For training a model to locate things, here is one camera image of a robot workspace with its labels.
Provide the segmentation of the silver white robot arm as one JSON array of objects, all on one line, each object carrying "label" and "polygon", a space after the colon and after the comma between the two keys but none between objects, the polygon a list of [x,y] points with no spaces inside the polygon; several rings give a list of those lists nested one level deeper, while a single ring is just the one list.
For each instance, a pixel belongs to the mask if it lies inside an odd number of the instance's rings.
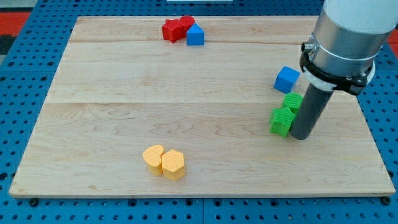
[{"label": "silver white robot arm", "polygon": [[375,58],[397,25],[397,0],[326,0],[300,66],[312,87],[358,95],[372,80]]}]

